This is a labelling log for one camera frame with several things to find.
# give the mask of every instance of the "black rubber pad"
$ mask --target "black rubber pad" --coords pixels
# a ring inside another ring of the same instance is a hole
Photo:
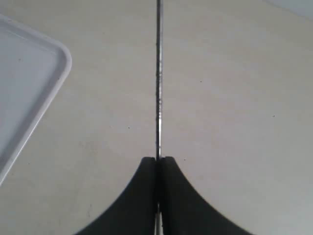
[[[174,158],[162,158],[158,171],[164,235],[249,235],[194,190]]]
[[[79,235],[153,235],[156,161],[143,158],[123,193]]]

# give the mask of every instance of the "metal rod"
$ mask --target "metal rod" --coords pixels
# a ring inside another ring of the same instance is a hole
[[[156,31],[156,160],[162,158],[163,0],[157,0]]]

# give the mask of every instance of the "white table surface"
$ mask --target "white table surface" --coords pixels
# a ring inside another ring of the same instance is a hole
[[[72,234],[155,154],[156,3],[2,0],[72,71],[0,187],[1,234]],[[261,0],[164,1],[163,153],[258,235],[309,235],[313,22]]]

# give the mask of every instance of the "tray rim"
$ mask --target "tray rim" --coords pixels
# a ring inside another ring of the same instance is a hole
[[[54,45],[60,52],[64,55],[65,58],[65,65],[64,69],[61,72],[60,76],[58,77],[55,85],[53,88],[47,93],[45,100],[43,101],[42,105],[36,110],[34,118],[30,121],[28,128],[22,134],[21,139],[17,142],[14,147],[14,150],[11,153],[11,156],[8,158],[7,162],[5,163],[4,167],[0,171],[0,187],[6,178],[7,174],[9,173],[11,167],[13,166],[14,162],[20,155],[21,151],[25,147],[27,141],[31,137],[32,133],[34,132],[36,126],[38,125],[39,121],[45,114],[46,110],[48,109],[49,105],[53,101],[54,97],[56,96],[57,92],[61,88],[62,84],[64,83],[65,79],[69,75],[69,72],[72,67],[72,56],[69,52],[69,49],[62,44],[61,42],[50,38],[49,36],[42,34],[40,32],[35,31],[34,29],[19,23],[7,16],[0,14],[0,21],[4,21],[6,24],[15,27],[19,30],[25,31],[26,33],[30,34],[31,36],[47,41],[49,44]]]

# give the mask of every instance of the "white plastic tray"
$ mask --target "white plastic tray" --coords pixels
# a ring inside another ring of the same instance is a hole
[[[0,14],[0,185],[71,65],[63,44]]]

